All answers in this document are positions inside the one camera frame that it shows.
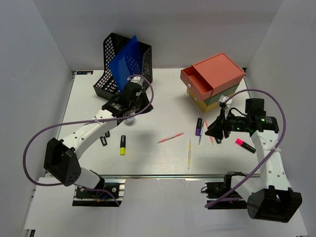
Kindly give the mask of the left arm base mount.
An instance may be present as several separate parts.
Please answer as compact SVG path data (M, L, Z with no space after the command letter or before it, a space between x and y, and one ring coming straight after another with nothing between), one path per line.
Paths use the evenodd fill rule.
M106 179L104 190L107 192L93 192L79 186L75 188L72 206L76 207L118 207L116 201L121 204L124 196L124 179Z

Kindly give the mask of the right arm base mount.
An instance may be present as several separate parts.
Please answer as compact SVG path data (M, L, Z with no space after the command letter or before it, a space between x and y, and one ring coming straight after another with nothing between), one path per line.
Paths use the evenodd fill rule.
M200 192L206 194L207 203L212 202L213 200L219 198L224 193L231 189L231 181L233 176L245 177L246 174L242 172L228 172L223 181L221 182L206 182L204 187L201 188ZM244 201L241 196L236 192L232 192L227 196L228 200L222 200L219 203L215 204L212 207L209 207L208 210L212 209L247 209L246 201Z

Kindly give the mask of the blue plastic folder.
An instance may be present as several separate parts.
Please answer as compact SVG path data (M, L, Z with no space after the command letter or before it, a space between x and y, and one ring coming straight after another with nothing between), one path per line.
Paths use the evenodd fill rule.
M141 74L142 55L136 36L133 36L109 63L109 69L120 92L123 91L130 75Z

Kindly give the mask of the clear paper clip container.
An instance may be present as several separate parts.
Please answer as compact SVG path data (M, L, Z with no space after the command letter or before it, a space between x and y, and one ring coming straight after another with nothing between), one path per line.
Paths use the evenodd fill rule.
M135 123L135 117L128 118L124 122L125 122L126 125L131 126L131 125L133 125Z

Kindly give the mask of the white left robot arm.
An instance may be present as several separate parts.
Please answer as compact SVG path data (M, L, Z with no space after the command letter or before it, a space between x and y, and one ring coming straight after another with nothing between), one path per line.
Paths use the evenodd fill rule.
M128 82L123 91L109 100L94 116L72 134L48 141L43 167L64 186L83 186L93 197L104 192L104 179L97 173L83 168L79 159L83 153L106 132L119 126L132 113L152 110L142 85Z

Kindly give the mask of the orange drawer box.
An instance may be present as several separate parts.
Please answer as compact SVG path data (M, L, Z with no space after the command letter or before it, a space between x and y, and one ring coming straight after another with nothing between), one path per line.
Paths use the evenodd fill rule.
M245 72L219 53L181 70L180 79L197 100L205 100L240 83Z

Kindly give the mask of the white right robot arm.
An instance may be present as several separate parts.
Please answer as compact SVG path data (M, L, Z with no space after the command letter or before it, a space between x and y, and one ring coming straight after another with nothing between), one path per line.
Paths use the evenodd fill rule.
M255 147L260 180L249 179L246 173L230 171L222 183L207 183L208 198L223 201L241 197L246 201L250 218L287 223L302 204L302 196L294 192L286 177L280 150L277 148L279 127L275 117L266 115L264 99L247 99L241 116L232 113L231 102L222 96L218 102L220 114L206 131L218 140L228 138L231 132L250 135Z

